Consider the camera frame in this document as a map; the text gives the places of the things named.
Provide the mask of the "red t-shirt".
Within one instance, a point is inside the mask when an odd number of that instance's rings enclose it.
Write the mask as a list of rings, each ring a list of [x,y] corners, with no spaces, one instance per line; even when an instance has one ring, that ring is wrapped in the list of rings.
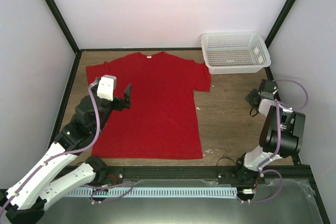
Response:
[[[195,91],[208,92],[204,63],[166,52],[136,52],[86,68],[87,81],[115,76],[114,95],[131,87],[131,106],[113,111],[93,146],[101,158],[201,159]]]

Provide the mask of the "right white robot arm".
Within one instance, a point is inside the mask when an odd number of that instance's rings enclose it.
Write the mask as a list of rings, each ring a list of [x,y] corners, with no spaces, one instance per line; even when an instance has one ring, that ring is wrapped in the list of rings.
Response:
[[[236,161],[233,177],[238,183],[254,181],[270,163],[301,151],[306,116],[276,99],[277,92],[277,82],[263,79],[246,97],[266,118],[258,146]]]

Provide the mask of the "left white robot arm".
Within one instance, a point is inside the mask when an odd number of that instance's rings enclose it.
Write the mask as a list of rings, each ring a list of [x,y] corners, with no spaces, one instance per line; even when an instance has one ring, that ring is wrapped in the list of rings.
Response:
[[[72,190],[106,180],[108,167],[97,156],[90,156],[74,170],[59,176],[69,163],[95,144],[113,110],[130,108],[130,85],[122,98],[111,99],[97,94],[101,87],[98,81],[89,85],[88,96],[81,99],[71,120],[41,160],[14,186],[1,190],[1,214],[10,223],[37,223],[47,209]]]

